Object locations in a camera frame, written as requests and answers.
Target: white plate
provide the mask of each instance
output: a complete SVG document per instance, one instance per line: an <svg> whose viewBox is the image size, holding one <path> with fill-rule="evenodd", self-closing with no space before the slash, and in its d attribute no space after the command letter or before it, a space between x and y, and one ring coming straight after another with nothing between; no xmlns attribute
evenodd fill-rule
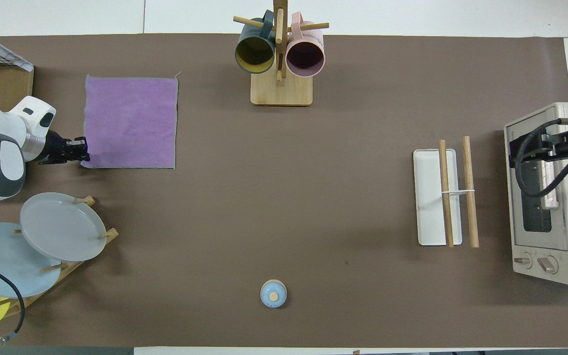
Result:
<svg viewBox="0 0 568 355"><path fill-rule="evenodd" d="M60 261L41 255L21 234L14 234L19 228L16 223L0 223L0 274L12 281L23 297L29 297L45 292L56 283L60 269L44 274L40 271ZM0 297L16 299L12 288L1 279Z"/></svg>
<svg viewBox="0 0 568 355"><path fill-rule="evenodd" d="M98 214L63 193L40 193L25 201L21 230L38 252L61 261L89 260L107 243Z"/></svg>
<svg viewBox="0 0 568 355"><path fill-rule="evenodd" d="M438 149L413 151L415 209L418 219L418 241L421 245L446 245L438 151ZM448 164L449 191L457 191L459 182L455 150L446 150L446 160ZM453 244L462 244L462 219L459 196L451 196L451 222L453 223Z"/></svg>

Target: light blue plate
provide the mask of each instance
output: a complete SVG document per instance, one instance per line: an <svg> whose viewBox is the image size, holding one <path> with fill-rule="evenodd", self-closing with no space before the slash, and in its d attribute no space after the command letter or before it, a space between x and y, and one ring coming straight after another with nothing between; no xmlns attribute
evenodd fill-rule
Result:
<svg viewBox="0 0 568 355"><path fill-rule="evenodd" d="M16 223L0 223L0 274L7 277L23 297L34 296L52 287L60 269L41 274L41 269L58 265L58 260L47 258L34 250L22 234L14 234L21 229ZM0 279L0 297L16 298L12 288Z"/></svg>
<svg viewBox="0 0 568 355"><path fill-rule="evenodd" d="M262 285L260 299L264 306L270 308L280 307L286 302L286 286L279 280L269 280Z"/></svg>

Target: purple cloth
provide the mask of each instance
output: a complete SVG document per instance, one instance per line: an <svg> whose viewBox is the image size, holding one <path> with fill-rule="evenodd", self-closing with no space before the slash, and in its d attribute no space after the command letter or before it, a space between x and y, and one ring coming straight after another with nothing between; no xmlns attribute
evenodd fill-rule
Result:
<svg viewBox="0 0 568 355"><path fill-rule="evenodd" d="M87 76L85 168L175 168L178 81Z"/></svg>

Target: small blue round object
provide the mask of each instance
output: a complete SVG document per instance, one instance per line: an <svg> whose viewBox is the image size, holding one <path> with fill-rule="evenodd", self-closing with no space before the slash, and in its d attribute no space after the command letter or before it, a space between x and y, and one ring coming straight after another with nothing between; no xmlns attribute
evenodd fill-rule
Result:
<svg viewBox="0 0 568 355"><path fill-rule="evenodd" d="M262 285L260 299L269 308L280 307L286 302L286 286L279 280L269 280Z"/></svg>

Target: pink mug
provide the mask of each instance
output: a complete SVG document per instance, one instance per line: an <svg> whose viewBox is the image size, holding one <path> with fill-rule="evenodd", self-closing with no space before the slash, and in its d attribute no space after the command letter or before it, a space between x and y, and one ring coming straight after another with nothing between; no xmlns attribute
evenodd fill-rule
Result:
<svg viewBox="0 0 568 355"><path fill-rule="evenodd" d="M302 13L293 13L293 22L286 46L286 67L297 76L308 78L315 76L324 67L325 52L323 33L321 30L306 30L300 28L303 25L311 25L313 22L304 21Z"/></svg>

